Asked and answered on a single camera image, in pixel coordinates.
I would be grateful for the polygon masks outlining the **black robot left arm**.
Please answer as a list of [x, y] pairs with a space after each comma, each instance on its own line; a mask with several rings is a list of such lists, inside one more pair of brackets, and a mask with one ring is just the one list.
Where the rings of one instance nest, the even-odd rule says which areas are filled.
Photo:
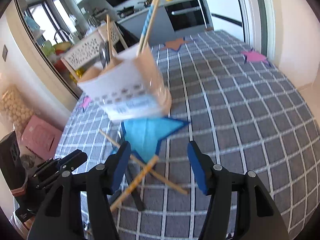
[[75, 150], [28, 174], [20, 160], [16, 133], [6, 135], [1, 140], [1, 172], [19, 203], [19, 219], [35, 218], [27, 238], [84, 239], [80, 193], [85, 191], [94, 239], [119, 239], [107, 196], [119, 189], [130, 154], [130, 143], [124, 141], [103, 164], [72, 174], [87, 160], [85, 152]]

